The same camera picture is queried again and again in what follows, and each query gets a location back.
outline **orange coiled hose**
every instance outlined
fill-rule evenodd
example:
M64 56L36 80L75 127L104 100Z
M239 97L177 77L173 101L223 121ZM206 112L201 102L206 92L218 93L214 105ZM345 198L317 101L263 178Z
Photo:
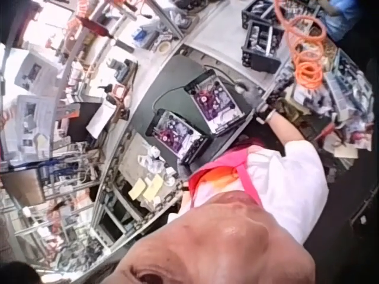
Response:
M299 15L287 21L280 10L280 2L281 0L274 1L274 10L279 22L285 30L285 37L295 66L294 75L296 81L307 89L317 89L322 85L323 80L321 58L324 54L323 41L326 38L325 26L315 17L306 15ZM321 29L321 35L306 35L300 31L296 27L296 24L304 20L316 23ZM298 50L298 46L304 43L312 44L314 48Z

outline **white shirt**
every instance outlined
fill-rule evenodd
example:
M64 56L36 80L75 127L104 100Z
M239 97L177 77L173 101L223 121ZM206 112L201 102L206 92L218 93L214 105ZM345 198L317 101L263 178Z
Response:
M264 209L303 244L316 225L329 193L313 145L308 141L289 142L285 145L285 157L277 151L260 149L249 154L248 173ZM227 187L225 191L243 190L239 179ZM209 186L199 185L194 206L204 204L216 194ZM186 213L189 207L186 204L178 214L170 214L168 221Z

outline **red component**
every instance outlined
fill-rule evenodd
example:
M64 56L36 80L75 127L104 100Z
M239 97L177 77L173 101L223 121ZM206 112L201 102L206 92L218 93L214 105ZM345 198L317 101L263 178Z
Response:
M84 18L80 16L76 16L76 17L81 22L83 27L91 30L93 33L97 34L98 36L113 38L113 35L109 33L107 28L105 28L103 25L99 24L98 22L94 22L88 18Z
M319 139L324 139L327 135L332 133L335 130L336 125L334 123L328 124L322 131L321 133L314 139L315 141Z

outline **document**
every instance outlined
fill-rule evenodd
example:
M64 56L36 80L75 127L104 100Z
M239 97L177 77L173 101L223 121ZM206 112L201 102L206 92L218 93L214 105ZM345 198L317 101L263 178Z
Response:
M116 106L105 99L95 115L92 117L89 124L86 126L86 129L94 139L99 137L101 131L104 129L115 112Z

